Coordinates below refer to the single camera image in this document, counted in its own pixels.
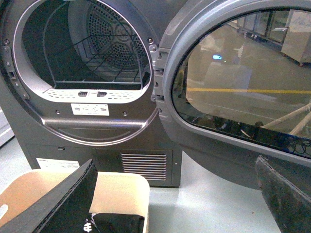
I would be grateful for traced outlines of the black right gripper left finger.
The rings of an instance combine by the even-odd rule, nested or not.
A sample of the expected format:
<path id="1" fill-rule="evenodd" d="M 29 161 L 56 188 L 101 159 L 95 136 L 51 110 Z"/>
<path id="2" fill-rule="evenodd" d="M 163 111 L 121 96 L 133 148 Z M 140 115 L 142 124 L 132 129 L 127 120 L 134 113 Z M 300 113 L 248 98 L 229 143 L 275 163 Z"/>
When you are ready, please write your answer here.
<path id="1" fill-rule="evenodd" d="M 22 213 L 4 224 L 2 233 L 74 233 L 85 221 L 98 171 L 92 159 L 66 177 Z"/>

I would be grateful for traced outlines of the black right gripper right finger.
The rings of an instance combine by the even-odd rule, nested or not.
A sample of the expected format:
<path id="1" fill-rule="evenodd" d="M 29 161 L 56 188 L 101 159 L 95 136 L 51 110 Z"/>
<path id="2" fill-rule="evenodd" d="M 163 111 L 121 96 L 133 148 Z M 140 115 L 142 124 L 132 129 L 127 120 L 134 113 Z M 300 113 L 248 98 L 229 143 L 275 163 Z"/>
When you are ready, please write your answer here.
<path id="1" fill-rule="evenodd" d="M 282 233 L 311 231 L 311 169 L 259 156 L 256 177 L 262 196 Z"/>

